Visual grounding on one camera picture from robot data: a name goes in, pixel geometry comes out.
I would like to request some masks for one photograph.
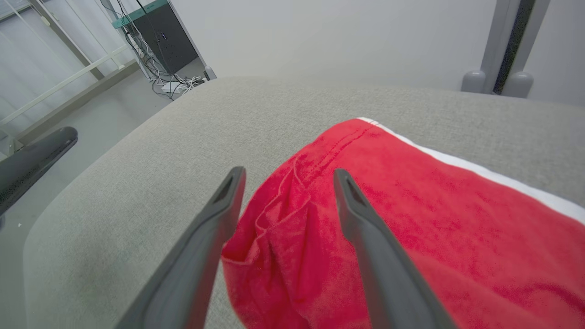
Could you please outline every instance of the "gray metal pole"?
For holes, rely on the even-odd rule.
[[[71,41],[71,39],[69,39],[69,37],[67,36],[65,31],[62,30],[62,28],[57,24],[57,22],[55,22],[55,20],[53,19],[53,15],[50,15],[45,10],[44,6],[42,6],[40,4],[39,0],[29,0],[29,2],[30,2],[30,5],[33,6],[38,11],[38,13],[40,13],[42,15],[42,17],[47,19],[51,30],[53,30],[53,32],[55,32],[55,34],[59,37],[59,39],[61,39],[61,41],[63,41],[63,43],[67,46],[67,48],[69,48],[69,50],[71,50],[71,52],[75,55],[75,57],[77,57],[77,59],[79,59],[81,64],[83,64],[84,66],[89,66],[91,64],[90,61],[88,61],[85,58],[85,56],[83,56],[81,51],[75,46],[75,44]],[[94,68],[90,72],[98,80],[101,80],[104,78],[104,75],[97,68]]]

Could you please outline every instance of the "computer tower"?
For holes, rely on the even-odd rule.
[[[175,74],[196,59],[197,52],[168,2],[156,9],[148,7],[148,16],[134,19],[134,24],[165,71]]]

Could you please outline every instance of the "white stripe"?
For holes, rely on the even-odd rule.
[[[543,203],[547,207],[549,207],[549,208],[551,208],[551,209],[553,209],[553,210],[555,210],[555,211],[557,211],[565,216],[571,217],[571,218],[575,219],[576,221],[580,222],[581,224],[585,225],[585,209],[583,209],[581,206],[579,206],[579,205],[577,205],[569,200],[565,200],[565,199],[560,198],[558,196],[555,196],[551,193],[547,193],[547,192],[535,189],[535,188],[530,187],[524,183],[520,183],[517,180],[511,179],[511,178],[503,176],[501,174],[494,173],[487,168],[484,168],[482,166],[479,166],[479,165],[472,163],[472,162],[469,162],[467,160],[463,160],[463,159],[460,159],[458,157],[454,157],[452,155],[447,155],[447,154],[444,154],[444,153],[441,153],[441,152],[438,152],[438,151],[435,151],[432,149],[425,148],[423,146],[419,146],[419,145],[413,143],[410,139],[393,132],[392,130],[386,128],[381,123],[374,121],[372,119],[368,119],[368,118],[358,118],[358,119],[364,120],[369,124],[372,124],[374,126],[382,128],[383,130],[392,134],[392,136],[395,136],[396,138],[405,142],[406,144],[414,146],[415,148],[425,152],[426,154],[434,157],[435,159],[437,159],[441,162],[447,163],[448,165],[452,165],[452,166],[456,166],[459,168],[464,168],[464,169],[470,170],[470,171],[478,174],[481,177],[484,177],[486,179],[494,181],[498,184],[508,186],[516,191],[522,192],[522,193],[540,201],[541,203]]]

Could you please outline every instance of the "gray floor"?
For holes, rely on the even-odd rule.
[[[202,72],[203,65],[196,60],[178,74],[191,78],[202,76]],[[1,328],[26,328],[22,251],[39,215],[81,172],[170,102],[153,93],[151,84],[137,71],[51,130],[72,126],[77,129],[79,140],[6,213],[5,227],[0,231]]]

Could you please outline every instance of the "gray fabric cushion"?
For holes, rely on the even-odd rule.
[[[111,328],[228,170],[244,202],[283,161],[365,116],[415,143],[584,205],[585,110],[439,90],[223,78],[120,141],[47,207],[26,241],[32,328]],[[207,326],[239,325],[219,269]]]

